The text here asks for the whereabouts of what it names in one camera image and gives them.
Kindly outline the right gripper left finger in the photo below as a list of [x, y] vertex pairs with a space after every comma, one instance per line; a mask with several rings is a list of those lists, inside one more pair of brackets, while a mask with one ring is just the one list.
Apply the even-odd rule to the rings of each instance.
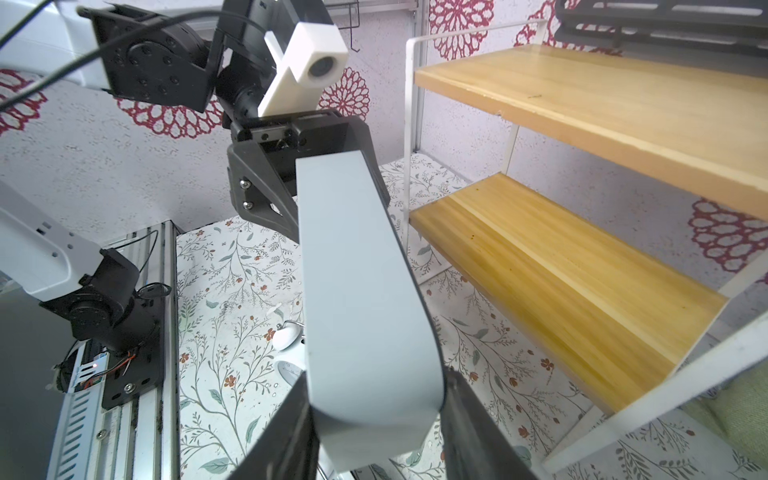
[[229, 479], [315, 479], [319, 447], [303, 372]]

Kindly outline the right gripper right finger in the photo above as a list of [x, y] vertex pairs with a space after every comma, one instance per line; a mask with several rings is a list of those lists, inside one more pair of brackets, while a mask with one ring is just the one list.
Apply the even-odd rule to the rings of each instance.
[[446, 478], [529, 479], [531, 467], [518, 456], [461, 373], [447, 369], [440, 410]]

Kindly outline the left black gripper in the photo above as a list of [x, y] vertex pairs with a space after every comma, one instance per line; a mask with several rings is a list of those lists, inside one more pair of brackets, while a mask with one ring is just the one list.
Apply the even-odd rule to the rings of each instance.
[[239, 216], [299, 241], [296, 160], [358, 151], [385, 206], [390, 194], [376, 161], [368, 125], [334, 109], [265, 118], [226, 118], [230, 197]]

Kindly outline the grey square alarm clock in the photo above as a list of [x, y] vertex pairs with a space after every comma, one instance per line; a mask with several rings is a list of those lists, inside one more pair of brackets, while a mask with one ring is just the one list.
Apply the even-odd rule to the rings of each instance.
[[351, 471], [421, 447], [442, 358], [361, 153], [301, 158], [296, 175], [309, 401], [332, 464]]

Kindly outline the yellow wooden two-tier shelf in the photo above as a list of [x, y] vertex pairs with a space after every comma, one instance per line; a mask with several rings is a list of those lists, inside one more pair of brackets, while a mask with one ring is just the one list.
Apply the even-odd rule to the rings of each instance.
[[[408, 40], [405, 121], [423, 88], [650, 178], [767, 216], [767, 82], [535, 41], [422, 66]], [[663, 265], [506, 171], [419, 209], [418, 230], [573, 377], [593, 408], [543, 460], [558, 472], [763, 361], [759, 316], [696, 359], [757, 257], [718, 290]]]

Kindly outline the white twin-bell alarm clock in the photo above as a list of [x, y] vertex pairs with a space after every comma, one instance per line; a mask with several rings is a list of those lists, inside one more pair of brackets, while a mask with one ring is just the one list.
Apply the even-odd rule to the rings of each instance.
[[274, 366], [280, 377], [291, 387], [306, 370], [304, 322], [288, 308], [278, 304], [268, 311], [278, 322], [273, 328]]

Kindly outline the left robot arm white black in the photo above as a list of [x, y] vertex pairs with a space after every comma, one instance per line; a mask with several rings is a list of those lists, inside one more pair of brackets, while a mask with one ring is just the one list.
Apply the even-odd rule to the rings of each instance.
[[[49, 162], [44, 186], [56, 204], [77, 195], [132, 224], [142, 207], [163, 209], [150, 194], [159, 185], [194, 213], [212, 177], [196, 160], [206, 141], [228, 141], [231, 201], [247, 236], [217, 246], [203, 229], [188, 251], [208, 261], [203, 275], [233, 305], [264, 303], [271, 281], [295, 278], [287, 249], [299, 239], [298, 160], [356, 152], [390, 199], [364, 120], [322, 105], [348, 51], [321, 1], [226, 1], [178, 16], [105, 1], [5, 1], [1, 25], [4, 128], [33, 122], [60, 81], [96, 100], [70, 105], [58, 130], [73, 161]], [[259, 228], [270, 231], [263, 244], [250, 237]], [[103, 384], [107, 409], [160, 384], [170, 355], [171, 285], [141, 285], [146, 264], [125, 250], [79, 235], [2, 181], [1, 270], [75, 338], [113, 356], [75, 386]]]

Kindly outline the green cushion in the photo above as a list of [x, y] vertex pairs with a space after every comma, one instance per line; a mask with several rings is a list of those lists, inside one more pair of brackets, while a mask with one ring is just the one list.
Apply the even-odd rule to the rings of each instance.
[[763, 469], [767, 468], [767, 360], [682, 410]]

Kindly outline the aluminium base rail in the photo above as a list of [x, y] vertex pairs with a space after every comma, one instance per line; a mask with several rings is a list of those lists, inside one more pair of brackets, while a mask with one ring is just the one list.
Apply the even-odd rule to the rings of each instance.
[[137, 304], [157, 328], [123, 354], [94, 340], [76, 346], [47, 478], [178, 478], [177, 234], [166, 220], [109, 242], [138, 268]]

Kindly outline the grey metal wall shelf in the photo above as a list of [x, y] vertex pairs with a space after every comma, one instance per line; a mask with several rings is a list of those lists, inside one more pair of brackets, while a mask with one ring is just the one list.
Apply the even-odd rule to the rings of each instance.
[[554, 10], [563, 43], [767, 57], [765, 1], [557, 1]]

